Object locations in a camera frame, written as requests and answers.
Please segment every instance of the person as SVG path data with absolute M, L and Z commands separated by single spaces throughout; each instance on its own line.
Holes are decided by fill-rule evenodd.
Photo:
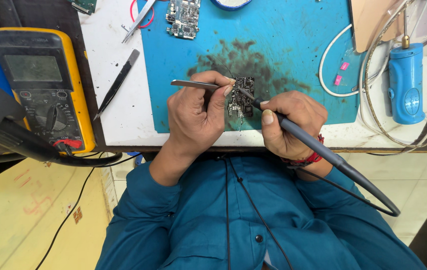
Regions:
M 206 108 L 204 89 L 185 87 L 168 98 L 170 136 L 152 162 L 127 175 L 96 269 L 426 269 L 377 210 L 336 187 L 292 175 L 275 156 L 203 154 L 224 131 L 235 80 L 216 71 L 191 80 L 221 87 Z M 324 106 L 289 91 L 261 107 L 271 153 L 290 161 L 314 155 L 283 132 L 273 112 L 317 138 Z M 362 196 L 324 159 L 304 169 Z

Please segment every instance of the pink label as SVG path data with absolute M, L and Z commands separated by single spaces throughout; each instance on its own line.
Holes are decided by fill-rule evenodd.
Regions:
M 347 68 L 349 67 L 349 63 L 345 62 L 342 64 L 342 66 L 340 67 L 341 70 L 347 70 Z
M 337 75 L 337 78 L 335 79 L 335 85 L 340 85 L 340 80 L 342 80 L 342 76 Z

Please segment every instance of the yellow multimeter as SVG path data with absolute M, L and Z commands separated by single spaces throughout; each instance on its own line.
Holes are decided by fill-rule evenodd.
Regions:
M 61 31 L 0 28 L 0 64 L 15 99 L 25 108 L 27 128 L 50 144 L 80 140 L 72 153 L 95 147 L 72 41 Z

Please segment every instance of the red probe plug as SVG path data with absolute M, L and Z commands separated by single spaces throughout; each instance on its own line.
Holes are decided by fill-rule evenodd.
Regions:
M 76 149 L 78 149 L 82 146 L 82 141 L 71 140 L 71 139 L 58 140 L 53 144 L 53 146 L 56 146 L 57 144 L 60 144 L 60 143 L 64 143 L 64 144 L 71 146 L 73 148 L 76 148 Z

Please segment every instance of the fingernail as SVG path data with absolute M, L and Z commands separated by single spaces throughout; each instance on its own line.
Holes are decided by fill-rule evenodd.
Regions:
M 265 125 L 270 125 L 274 122 L 274 112 L 269 109 L 266 109 L 262 112 L 262 122 Z
M 227 96 L 230 93 L 230 91 L 232 91 L 232 89 L 234 89 L 234 88 L 231 86 L 227 87 L 227 89 L 225 89 L 225 92 L 223 93 L 223 95 Z
M 227 78 L 229 81 L 231 81 L 231 82 L 233 82 L 233 83 L 235 83 L 236 82 L 236 80 L 235 79 L 232 79 L 232 78 L 229 78 L 229 77 L 227 77 L 227 76 L 224 76 L 225 78 Z

